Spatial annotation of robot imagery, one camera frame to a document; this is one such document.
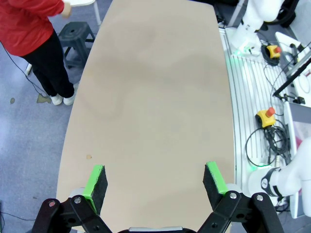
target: brown table surface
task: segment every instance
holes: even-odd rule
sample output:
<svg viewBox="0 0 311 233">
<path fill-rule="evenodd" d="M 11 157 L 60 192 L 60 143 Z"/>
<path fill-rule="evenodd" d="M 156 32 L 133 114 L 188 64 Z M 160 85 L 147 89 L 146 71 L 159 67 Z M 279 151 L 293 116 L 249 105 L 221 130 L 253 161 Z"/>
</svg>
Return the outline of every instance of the brown table surface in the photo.
<svg viewBox="0 0 311 233">
<path fill-rule="evenodd" d="M 57 198 L 106 168 L 101 217 L 129 227 L 198 230 L 211 207 L 202 180 L 216 161 L 234 182 L 231 97 L 213 7 L 113 0 L 72 109 Z"/>
</svg>

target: white shoe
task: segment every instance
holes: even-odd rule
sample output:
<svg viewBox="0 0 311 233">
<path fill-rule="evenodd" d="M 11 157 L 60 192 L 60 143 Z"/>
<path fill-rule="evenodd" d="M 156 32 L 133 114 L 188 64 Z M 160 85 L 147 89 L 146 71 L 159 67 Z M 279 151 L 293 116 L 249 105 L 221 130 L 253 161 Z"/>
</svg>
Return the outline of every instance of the white shoe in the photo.
<svg viewBox="0 0 311 233">
<path fill-rule="evenodd" d="M 56 96 L 50 96 L 52 103 L 54 105 L 59 105 L 63 102 L 63 97 L 61 97 L 60 95 L 56 95 Z"/>
<path fill-rule="evenodd" d="M 72 105 L 73 104 L 74 99 L 76 98 L 76 95 L 77 95 L 78 87 L 79 87 L 79 83 L 76 83 L 73 85 L 73 88 L 74 88 L 73 96 L 71 96 L 69 98 L 64 98 L 64 104 L 65 105 Z"/>
</svg>

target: stool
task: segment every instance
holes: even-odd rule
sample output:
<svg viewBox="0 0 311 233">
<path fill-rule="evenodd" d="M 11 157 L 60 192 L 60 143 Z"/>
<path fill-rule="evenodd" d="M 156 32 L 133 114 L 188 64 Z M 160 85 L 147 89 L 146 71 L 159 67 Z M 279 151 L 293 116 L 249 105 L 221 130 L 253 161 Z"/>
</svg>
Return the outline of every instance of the stool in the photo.
<svg viewBox="0 0 311 233">
<path fill-rule="evenodd" d="M 64 26 L 58 35 L 62 47 L 68 47 L 64 53 L 65 66 L 84 67 L 87 61 L 87 49 L 85 42 L 94 42 L 95 36 L 86 22 L 70 22 Z M 68 61 L 66 56 L 71 48 L 74 48 L 80 56 L 81 62 Z"/>
</svg>

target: screw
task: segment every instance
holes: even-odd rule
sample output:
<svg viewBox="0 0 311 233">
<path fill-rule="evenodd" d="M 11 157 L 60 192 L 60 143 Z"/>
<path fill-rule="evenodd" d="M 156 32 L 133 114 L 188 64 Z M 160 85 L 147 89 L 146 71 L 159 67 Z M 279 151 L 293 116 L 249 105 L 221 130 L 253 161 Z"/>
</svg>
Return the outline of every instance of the screw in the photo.
<svg viewBox="0 0 311 233">
<path fill-rule="evenodd" d="M 257 195 L 257 200 L 260 200 L 260 201 L 262 201 L 263 200 L 263 196 L 262 195 Z"/>
<path fill-rule="evenodd" d="M 75 200 L 74 200 L 74 203 L 76 203 L 76 204 L 79 204 L 81 202 L 81 198 L 76 198 Z"/>
<path fill-rule="evenodd" d="M 51 201 L 50 203 L 49 203 L 49 207 L 52 207 L 52 206 L 54 206 L 55 205 L 55 201 Z"/>
<path fill-rule="evenodd" d="M 237 195 L 235 193 L 230 193 L 230 198 L 235 199 L 235 198 L 237 198 Z"/>
</svg>

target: black pants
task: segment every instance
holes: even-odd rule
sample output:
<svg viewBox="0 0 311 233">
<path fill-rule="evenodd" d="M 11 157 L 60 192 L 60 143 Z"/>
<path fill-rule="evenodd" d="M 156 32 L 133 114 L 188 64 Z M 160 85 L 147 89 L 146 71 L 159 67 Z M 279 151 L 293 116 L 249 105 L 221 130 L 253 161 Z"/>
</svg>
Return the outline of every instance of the black pants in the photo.
<svg viewBox="0 0 311 233">
<path fill-rule="evenodd" d="M 34 74 L 48 95 L 73 96 L 73 85 L 69 82 L 63 49 L 55 31 L 43 45 L 22 58 L 33 65 Z"/>
</svg>

